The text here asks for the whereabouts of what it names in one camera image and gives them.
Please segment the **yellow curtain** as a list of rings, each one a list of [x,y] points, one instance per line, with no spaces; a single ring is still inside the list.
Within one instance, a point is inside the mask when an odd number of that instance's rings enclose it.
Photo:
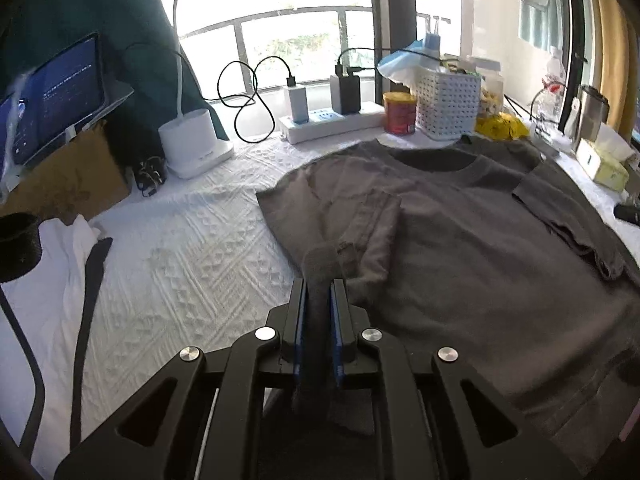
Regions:
[[[597,0],[600,16],[600,91],[608,99],[606,123],[629,143],[636,121],[638,35],[617,0]]]

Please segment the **blue face mask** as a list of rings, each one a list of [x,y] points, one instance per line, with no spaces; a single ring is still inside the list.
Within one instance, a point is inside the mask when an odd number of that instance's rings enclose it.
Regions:
[[[381,76],[407,87],[416,82],[422,68],[432,72],[440,69],[440,36],[437,34],[427,32],[422,39],[386,55],[376,66]]]

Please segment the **yellow tissue box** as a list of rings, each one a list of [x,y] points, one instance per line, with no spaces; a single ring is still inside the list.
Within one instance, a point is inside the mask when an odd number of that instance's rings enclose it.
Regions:
[[[637,156],[616,130],[602,122],[596,140],[580,140],[576,159],[590,180],[621,193],[629,181],[625,164],[635,162]]]

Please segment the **white perforated plastic basket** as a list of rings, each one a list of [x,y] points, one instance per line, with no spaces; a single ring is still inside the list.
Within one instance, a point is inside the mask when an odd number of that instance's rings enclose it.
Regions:
[[[421,67],[412,90],[416,126],[435,141],[457,140],[475,130],[480,76],[443,73]]]

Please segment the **red can yellow lid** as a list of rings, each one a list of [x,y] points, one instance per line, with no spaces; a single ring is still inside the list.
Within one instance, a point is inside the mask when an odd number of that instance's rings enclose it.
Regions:
[[[416,130],[416,97],[411,93],[390,91],[383,94],[385,131],[406,136]]]

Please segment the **yellow snack bag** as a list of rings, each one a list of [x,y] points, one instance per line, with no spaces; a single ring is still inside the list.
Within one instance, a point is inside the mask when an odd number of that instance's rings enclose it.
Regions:
[[[506,113],[477,117],[475,132],[493,141],[513,141],[528,136],[528,128],[524,122]]]

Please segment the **dark grey t-shirt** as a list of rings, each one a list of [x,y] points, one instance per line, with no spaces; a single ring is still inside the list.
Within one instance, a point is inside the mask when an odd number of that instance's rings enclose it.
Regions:
[[[639,268],[574,181],[520,141],[362,142],[257,196],[307,283],[308,358],[329,288],[412,352],[456,348],[582,474],[639,399]]]

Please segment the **white charger block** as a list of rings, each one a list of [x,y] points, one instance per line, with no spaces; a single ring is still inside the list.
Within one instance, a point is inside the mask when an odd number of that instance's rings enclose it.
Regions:
[[[297,83],[294,76],[286,78],[284,94],[293,122],[303,124],[309,120],[307,90]]]

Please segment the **brown cardboard box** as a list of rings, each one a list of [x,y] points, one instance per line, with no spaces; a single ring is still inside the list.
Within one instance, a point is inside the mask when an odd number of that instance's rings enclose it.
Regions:
[[[128,197],[131,183],[112,155],[105,126],[102,120],[79,133],[30,170],[9,192],[2,214],[28,212],[69,226],[79,216],[96,218]]]

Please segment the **clear jar of snacks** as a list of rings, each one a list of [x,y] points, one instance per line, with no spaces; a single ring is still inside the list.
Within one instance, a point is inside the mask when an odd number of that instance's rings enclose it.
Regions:
[[[503,110],[504,80],[501,65],[488,58],[474,58],[476,71],[480,75],[480,106],[478,116],[489,118],[498,116]]]

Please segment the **clear water bottle red label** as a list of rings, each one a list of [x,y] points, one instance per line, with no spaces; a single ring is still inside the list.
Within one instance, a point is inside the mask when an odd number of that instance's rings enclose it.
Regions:
[[[566,89],[566,69],[562,61],[562,51],[551,48],[551,58],[542,78],[542,89],[532,101],[532,114],[541,122],[559,125],[564,105]]]

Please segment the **black clip bundle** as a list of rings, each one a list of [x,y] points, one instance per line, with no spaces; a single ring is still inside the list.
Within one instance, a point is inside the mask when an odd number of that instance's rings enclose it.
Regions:
[[[143,197],[151,197],[165,184],[167,171],[165,159],[151,156],[134,166],[134,180]]]

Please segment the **black charger block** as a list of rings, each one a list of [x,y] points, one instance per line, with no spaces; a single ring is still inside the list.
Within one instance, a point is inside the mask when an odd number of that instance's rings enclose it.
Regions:
[[[340,115],[357,114],[361,110],[361,89],[358,75],[336,64],[330,76],[331,107]]]

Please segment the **white power strip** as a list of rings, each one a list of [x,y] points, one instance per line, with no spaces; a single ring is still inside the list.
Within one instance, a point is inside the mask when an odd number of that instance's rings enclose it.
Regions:
[[[288,143],[295,145],[357,130],[382,128],[384,117],[384,107],[375,102],[364,102],[356,114],[341,115],[328,107],[312,110],[306,122],[298,124],[290,116],[283,116],[278,124]]]

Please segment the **dark teal curtain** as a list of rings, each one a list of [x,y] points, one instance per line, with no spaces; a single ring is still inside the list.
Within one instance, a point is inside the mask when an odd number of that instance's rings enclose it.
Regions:
[[[210,106],[160,0],[1,0],[1,90],[92,32],[107,73],[134,89],[106,118],[112,154],[122,166],[162,156],[160,126]]]

